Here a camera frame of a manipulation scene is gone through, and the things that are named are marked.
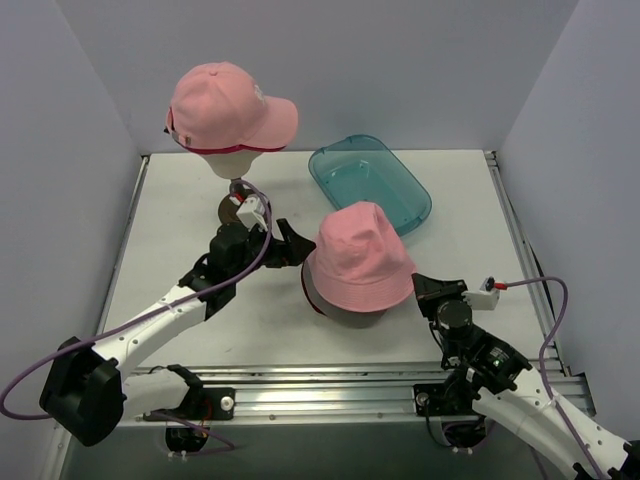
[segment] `cap logo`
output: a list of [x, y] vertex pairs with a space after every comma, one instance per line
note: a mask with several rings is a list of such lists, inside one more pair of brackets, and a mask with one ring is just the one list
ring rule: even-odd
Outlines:
[[256, 97], [258, 97], [258, 99], [264, 105], [265, 104], [264, 95], [262, 94], [262, 90], [260, 90], [260, 87], [258, 85], [253, 86], [253, 92], [256, 94]]

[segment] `blue plastic container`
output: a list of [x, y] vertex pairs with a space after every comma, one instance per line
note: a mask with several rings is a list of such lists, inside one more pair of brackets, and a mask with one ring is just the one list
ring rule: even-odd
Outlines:
[[431, 213], [431, 197], [384, 143], [352, 135], [311, 155], [309, 171], [336, 209], [359, 201], [377, 203], [405, 235]]

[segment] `white table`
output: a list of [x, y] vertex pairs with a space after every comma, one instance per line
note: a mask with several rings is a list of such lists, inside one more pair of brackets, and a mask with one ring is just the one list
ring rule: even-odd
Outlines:
[[[481, 151], [396, 154], [433, 199], [426, 222], [403, 237], [420, 273], [464, 278], [470, 288], [489, 275], [522, 278]], [[310, 155], [265, 154], [246, 177], [270, 198], [274, 217], [288, 219], [307, 238], [333, 211], [307, 170]], [[207, 251], [227, 188], [228, 182], [214, 176], [198, 156], [151, 157], [106, 329], [155, 302]], [[537, 358], [543, 338], [526, 288], [509, 290], [495, 311], [477, 312], [474, 319], [526, 357]], [[440, 356], [413, 297], [374, 327], [349, 329], [314, 313], [302, 293], [299, 270], [286, 268], [261, 269], [243, 280], [225, 309], [171, 340], [142, 366], [380, 364], [439, 362]]]

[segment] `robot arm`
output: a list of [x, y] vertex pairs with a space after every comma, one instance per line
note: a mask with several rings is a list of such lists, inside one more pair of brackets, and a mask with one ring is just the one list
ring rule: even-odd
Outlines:
[[[271, 237], [256, 269], [299, 266], [315, 248], [312, 241], [294, 232], [286, 220], [279, 219], [276, 223], [283, 240]], [[179, 409], [188, 415], [199, 408], [203, 400], [202, 382], [180, 365], [169, 365], [147, 375], [130, 375], [169, 340], [208, 320], [235, 297], [235, 283], [207, 292], [252, 264], [267, 236], [261, 226], [262, 222], [257, 221], [222, 225], [211, 240], [209, 252], [166, 295], [136, 318], [158, 308], [165, 308], [163, 312], [119, 335], [57, 358], [47, 377], [40, 406], [85, 446], [102, 441], [123, 418], [161, 409]], [[176, 305], [176, 301], [187, 296], [193, 298]], [[73, 337], [60, 348], [78, 342]]]
[[551, 400], [540, 373], [508, 343], [472, 321], [473, 309], [492, 310], [499, 292], [488, 279], [479, 292], [464, 281], [413, 277], [418, 306], [441, 338], [451, 401], [468, 403], [545, 455], [568, 478], [597, 478], [558, 411], [564, 410], [595, 462], [612, 478], [640, 478], [640, 448], [608, 432], [557, 392]]

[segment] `pink baseball cap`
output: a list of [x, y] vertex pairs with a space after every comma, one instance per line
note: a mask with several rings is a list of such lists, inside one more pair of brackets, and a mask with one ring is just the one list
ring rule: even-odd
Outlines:
[[178, 81], [166, 127], [182, 147], [201, 155], [278, 151], [296, 135], [298, 110], [290, 100], [263, 95], [242, 68], [207, 63]]
[[379, 312], [413, 293], [416, 265], [382, 209], [358, 202], [327, 215], [307, 258], [315, 290], [351, 312]]

